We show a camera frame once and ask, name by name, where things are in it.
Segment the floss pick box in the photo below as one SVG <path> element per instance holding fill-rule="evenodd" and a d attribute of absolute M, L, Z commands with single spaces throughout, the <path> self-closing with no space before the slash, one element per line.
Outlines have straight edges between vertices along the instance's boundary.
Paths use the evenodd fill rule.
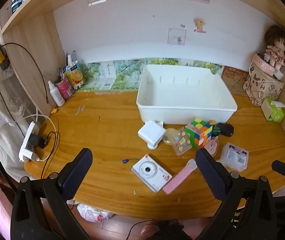
<path fill-rule="evenodd" d="M 247 168 L 248 160 L 248 151 L 228 142 L 222 148 L 219 161 L 224 166 L 227 166 L 237 172 L 242 172 Z"/>

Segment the pink comb with cap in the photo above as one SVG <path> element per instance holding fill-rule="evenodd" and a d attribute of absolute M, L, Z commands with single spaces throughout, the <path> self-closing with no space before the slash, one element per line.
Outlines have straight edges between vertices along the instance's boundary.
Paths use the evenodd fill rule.
<path fill-rule="evenodd" d="M 171 194 L 197 167 L 195 159 L 190 159 L 185 167 L 162 188 L 164 193 Z"/>

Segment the pink correction tape dispenser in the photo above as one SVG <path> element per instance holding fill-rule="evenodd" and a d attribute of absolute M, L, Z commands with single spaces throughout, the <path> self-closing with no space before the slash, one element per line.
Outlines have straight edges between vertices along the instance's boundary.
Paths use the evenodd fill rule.
<path fill-rule="evenodd" d="M 218 146 L 219 146 L 219 140 L 217 137 L 214 137 L 213 139 L 211 139 L 209 142 L 206 143 L 204 148 L 207 150 L 207 152 L 210 153 L 211 156 L 214 157 L 217 153 Z"/>

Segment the black power adapter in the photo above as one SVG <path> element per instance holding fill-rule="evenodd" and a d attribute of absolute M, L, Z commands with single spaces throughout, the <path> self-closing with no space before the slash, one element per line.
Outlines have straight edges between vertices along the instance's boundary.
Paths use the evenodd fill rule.
<path fill-rule="evenodd" d="M 231 124 L 218 123 L 217 125 L 219 127 L 221 135 L 226 137 L 231 137 L 234 135 L 234 127 Z"/>

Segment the colourful rubik's cube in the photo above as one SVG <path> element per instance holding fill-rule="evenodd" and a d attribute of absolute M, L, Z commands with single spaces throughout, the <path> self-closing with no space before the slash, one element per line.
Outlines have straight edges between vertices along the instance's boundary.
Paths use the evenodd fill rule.
<path fill-rule="evenodd" d="M 191 145 L 198 149 L 203 148 L 211 140 L 212 128 L 208 122 L 196 118 L 185 126 L 185 131 L 189 134 Z"/>

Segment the clear acrylic sticker block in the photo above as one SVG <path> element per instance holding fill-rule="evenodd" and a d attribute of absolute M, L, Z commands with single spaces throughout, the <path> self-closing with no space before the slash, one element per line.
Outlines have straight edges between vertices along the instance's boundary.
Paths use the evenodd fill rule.
<path fill-rule="evenodd" d="M 177 129 L 177 132 L 171 139 L 171 145 L 177 155 L 182 155 L 192 148 L 190 135 L 185 131 L 184 127 Z"/>

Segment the white kids digital camera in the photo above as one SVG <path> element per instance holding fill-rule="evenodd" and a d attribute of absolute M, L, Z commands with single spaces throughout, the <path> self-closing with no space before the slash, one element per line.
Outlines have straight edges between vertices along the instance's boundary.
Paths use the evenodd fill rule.
<path fill-rule="evenodd" d="M 131 170 L 154 193 L 159 192 L 172 179 L 172 175 L 147 154 Z"/>

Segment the white 80W charger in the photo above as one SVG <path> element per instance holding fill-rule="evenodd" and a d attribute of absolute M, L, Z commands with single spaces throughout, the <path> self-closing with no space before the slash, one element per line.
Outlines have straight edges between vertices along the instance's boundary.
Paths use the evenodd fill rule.
<path fill-rule="evenodd" d="M 160 127 L 154 121 L 147 121 L 138 130 L 138 136 L 147 144 L 156 145 L 162 140 L 166 129 Z"/>

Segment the green bottle gold cap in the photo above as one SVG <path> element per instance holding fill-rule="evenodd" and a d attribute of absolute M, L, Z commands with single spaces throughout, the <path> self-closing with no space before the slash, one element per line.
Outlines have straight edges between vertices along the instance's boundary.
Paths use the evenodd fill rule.
<path fill-rule="evenodd" d="M 218 126 L 217 122 L 215 120 L 210 120 L 209 124 L 212 126 L 212 135 L 211 137 L 218 137 L 221 133 L 221 129 Z"/>

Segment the white power strip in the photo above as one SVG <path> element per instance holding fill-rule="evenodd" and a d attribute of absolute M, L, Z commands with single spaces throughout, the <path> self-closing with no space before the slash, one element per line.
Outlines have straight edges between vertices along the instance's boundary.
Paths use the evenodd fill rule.
<path fill-rule="evenodd" d="M 39 133 L 39 128 L 34 121 L 29 124 L 26 135 L 23 139 L 23 143 L 19 150 L 19 160 L 22 163 L 26 163 L 30 160 L 40 161 L 40 158 L 34 151 L 35 142 L 32 142 L 36 139 Z"/>

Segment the round beige lid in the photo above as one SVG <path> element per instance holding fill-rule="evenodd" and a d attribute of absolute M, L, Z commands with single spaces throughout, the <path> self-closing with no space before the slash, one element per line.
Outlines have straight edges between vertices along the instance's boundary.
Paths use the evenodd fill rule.
<path fill-rule="evenodd" d="M 174 128 L 167 128 L 163 137 L 162 137 L 162 141 L 166 144 L 166 145 L 170 145 L 171 144 L 171 139 L 174 137 L 175 133 L 177 132 L 176 129 Z"/>

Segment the green tissue pack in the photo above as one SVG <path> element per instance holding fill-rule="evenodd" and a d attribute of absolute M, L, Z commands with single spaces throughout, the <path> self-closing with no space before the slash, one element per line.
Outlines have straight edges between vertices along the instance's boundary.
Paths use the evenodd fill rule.
<path fill-rule="evenodd" d="M 279 101 L 275 101 L 270 98 L 265 98 L 261 109 L 267 121 L 281 122 L 285 117 L 284 109 L 285 105 Z"/>

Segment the white spray bottle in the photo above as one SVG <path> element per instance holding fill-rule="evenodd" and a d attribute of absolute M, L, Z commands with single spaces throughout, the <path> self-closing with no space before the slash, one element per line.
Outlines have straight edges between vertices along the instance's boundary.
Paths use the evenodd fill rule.
<path fill-rule="evenodd" d="M 57 104 L 58 107 L 61 107 L 64 105 L 65 100 L 62 97 L 60 91 L 58 88 L 49 80 L 48 81 L 49 89 L 50 89 L 50 94 L 52 98 L 54 99 L 55 103 Z"/>

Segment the pink can pen holder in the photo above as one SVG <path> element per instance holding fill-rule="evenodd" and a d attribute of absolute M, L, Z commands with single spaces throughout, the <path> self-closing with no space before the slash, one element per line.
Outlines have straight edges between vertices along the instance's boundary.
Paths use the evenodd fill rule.
<path fill-rule="evenodd" d="M 55 86 L 58 88 L 64 100 L 69 100 L 74 96 L 74 89 L 67 78 L 61 80 L 57 79 Z"/>

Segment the lettered canvas bag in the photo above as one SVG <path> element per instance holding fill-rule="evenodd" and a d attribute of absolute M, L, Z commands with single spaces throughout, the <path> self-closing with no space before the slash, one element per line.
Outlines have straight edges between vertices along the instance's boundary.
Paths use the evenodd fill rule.
<path fill-rule="evenodd" d="M 283 87 L 284 84 L 280 80 L 262 72 L 252 59 L 248 76 L 243 85 L 243 89 L 252 104 L 260 106 L 265 98 L 277 100 Z"/>

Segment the white plastic storage bin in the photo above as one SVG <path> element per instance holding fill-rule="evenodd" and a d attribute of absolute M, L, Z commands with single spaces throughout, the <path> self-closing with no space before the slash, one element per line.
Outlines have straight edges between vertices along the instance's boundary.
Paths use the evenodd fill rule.
<path fill-rule="evenodd" d="M 141 120 L 186 125 L 195 118 L 225 123 L 237 103 L 218 74 L 207 68 L 148 64 L 136 98 Z"/>

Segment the pink pencil case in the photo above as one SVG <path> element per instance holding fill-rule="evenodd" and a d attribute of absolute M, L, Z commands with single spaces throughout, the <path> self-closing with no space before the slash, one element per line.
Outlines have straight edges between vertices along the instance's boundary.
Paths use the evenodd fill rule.
<path fill-rule="evenodd" d="M 264 61 L 259 54 L 255 54 L 253 57 L 253 63 L 264 73 L 268 74 L 269 76 L 273 76 L 275 73 L 275 68 L 271 66 L 269 63 Z"/>

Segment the green leaf paper strip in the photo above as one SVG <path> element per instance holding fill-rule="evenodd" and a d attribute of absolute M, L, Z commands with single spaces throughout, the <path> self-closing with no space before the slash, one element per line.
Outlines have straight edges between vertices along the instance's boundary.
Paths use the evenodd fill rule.
<path fill-rule="evenodd" d="M 222 74 L 221 64 L 178 58 L 142 58 L 131 60 L 113 60 L 80 64 L 84 77 L 82 92 L 98 90 L 138 89 L 143 68 L 147 64 L 191 66 L 210 69 L 213 74 Z"/>

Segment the brown haired doll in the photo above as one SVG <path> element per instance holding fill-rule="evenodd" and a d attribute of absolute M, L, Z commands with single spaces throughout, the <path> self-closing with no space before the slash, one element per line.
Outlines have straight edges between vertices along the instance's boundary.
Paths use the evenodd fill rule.
<path fill-rule="evenodd" d="M 264 60 L 280 71 L 285 67 L 285 31 L 278 25 L 272 25 L 264 35 L 267 45 Z"/>

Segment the yellow device on shelf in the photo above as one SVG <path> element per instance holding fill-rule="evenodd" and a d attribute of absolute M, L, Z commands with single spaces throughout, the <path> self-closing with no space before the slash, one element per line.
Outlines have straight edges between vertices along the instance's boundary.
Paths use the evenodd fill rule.
<path fill-rule="evenodd" d="M 6 70 L 10 66 L 10 60 L 0 45 L 0 68 Z"/>

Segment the pink square wall sticker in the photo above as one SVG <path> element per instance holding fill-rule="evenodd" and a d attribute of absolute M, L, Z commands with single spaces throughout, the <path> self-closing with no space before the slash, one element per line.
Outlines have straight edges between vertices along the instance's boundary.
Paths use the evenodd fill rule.
<path fill-rule="evenodd" d="M 168 29 L 167 43 L 169 45 L 185 46 L 186 30 L 184 29 Z"/>

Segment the yellow pony wall sticker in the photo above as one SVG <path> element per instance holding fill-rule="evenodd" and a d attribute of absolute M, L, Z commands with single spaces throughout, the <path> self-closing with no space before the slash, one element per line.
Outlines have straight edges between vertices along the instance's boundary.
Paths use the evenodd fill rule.
<path fill-rule="evenodd" d="M 196 18 L 194 20 L 195 26 L 196 28 L 194 29 L 195 33 L 202 33 L 205 34 L 206 31 L 203 29 L 204 25 L 206 25 L 205 21 L 203 19 L 200 18 Z"/>

